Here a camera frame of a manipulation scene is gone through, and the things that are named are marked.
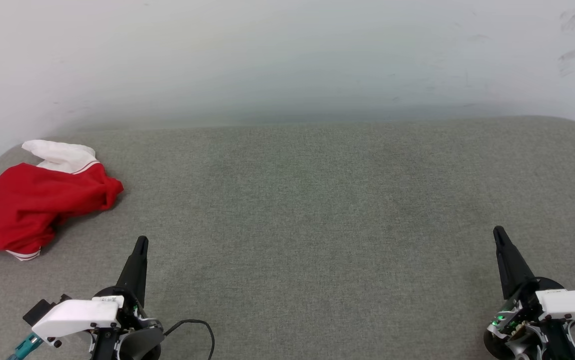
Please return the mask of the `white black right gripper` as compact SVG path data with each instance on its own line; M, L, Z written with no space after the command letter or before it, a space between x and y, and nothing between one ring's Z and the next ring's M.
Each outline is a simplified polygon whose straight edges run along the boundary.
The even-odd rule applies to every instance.
M505 303L493 316L487 331L508 341L521 330L575 323L575 290L567 290L545 277L535 278L503 226L493 228L501 290Z

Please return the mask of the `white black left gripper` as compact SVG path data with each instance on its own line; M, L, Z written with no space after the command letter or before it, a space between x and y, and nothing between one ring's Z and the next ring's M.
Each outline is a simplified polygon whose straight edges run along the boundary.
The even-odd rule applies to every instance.
M59 346L62 338L82 335L92 360L158 360L166 339L161 321L147 317L145 294L148 269L146 235L140 235L116 286L89 300L66 294L58 303L39 301L31 310L31 331L43 342Z

